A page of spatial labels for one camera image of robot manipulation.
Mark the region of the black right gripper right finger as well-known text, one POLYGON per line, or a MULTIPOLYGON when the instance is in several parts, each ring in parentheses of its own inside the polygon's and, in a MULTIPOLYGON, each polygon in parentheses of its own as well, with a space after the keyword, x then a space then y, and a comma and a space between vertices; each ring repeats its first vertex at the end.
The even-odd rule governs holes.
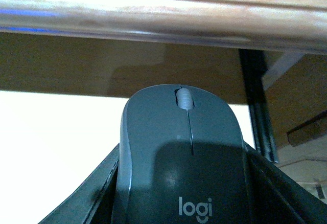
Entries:
POLYGON ((246 145, 255 223, 326 223, 326 204, 246 145))

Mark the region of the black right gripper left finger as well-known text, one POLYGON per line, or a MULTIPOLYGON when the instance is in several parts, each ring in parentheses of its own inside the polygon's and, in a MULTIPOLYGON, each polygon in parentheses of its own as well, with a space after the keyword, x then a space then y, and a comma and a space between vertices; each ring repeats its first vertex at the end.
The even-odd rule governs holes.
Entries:
POLYGON ((111 223, 119 145, 87 179, 41 223, 111 223))

